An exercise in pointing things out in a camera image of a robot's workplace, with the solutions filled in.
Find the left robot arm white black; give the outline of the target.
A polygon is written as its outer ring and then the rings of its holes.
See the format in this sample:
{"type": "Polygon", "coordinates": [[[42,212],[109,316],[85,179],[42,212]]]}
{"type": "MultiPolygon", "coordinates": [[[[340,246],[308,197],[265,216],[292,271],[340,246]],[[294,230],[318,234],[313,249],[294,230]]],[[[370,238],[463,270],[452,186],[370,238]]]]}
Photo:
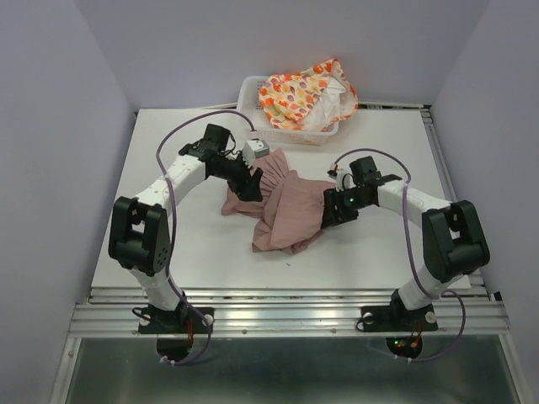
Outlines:
{"type": "Polygon", "coordinates": [[[246,141],[238,154],[227,150],[230,130],[209,124],[201,139],[182,147],[172,165],[132,198],[119,197],[112,209],[109,256],[130,271],[148,298],[134,309],[141,333],[180,333],[197,316],[185,293],[171,280],[173,231],[179,202],[209,177],[223,179],[241,200],[262,200],[263,172],[254,163],[270,153],[262,140],[246,141]]]}

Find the pink skirt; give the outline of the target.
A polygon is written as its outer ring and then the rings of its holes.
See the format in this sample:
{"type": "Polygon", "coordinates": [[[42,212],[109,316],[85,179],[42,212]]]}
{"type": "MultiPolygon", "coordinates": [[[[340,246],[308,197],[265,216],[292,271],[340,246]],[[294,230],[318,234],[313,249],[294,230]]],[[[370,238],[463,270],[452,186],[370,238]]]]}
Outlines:
{"type": "Polygon", "coordinates": [[[222,215],[245,215],[256,219],[252,250],[255,253],[281,250],[289,254],[305,251],[322,235],[323,192],[334,184],[301,178],[288,166],[281,149],[255,162],[263,171],[260,202],[241,201],[227,192],[222,215]]]}

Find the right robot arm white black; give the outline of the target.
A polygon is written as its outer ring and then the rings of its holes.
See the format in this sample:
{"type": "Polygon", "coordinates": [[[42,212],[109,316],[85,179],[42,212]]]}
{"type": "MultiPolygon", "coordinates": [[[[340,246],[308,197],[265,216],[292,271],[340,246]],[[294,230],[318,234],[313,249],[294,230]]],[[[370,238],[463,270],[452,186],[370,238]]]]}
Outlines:
{"type": "Polygon", "coordinates": [[[356,327],[361,332],[437,330],[433,303],[451,284],[488,264],[490,251],[473,203],[439,199],[411,187],[411,178],[383,175],[372,157],[353,161],[348,169],[333,163],[328,175],[335,186],[323,193],[323,229],[355,221],[360,210],[378,207],[403,219],[405,243],[410,225],[421,231],[423,265],[395,290],[388,304],[365,306],[356,327]]]}

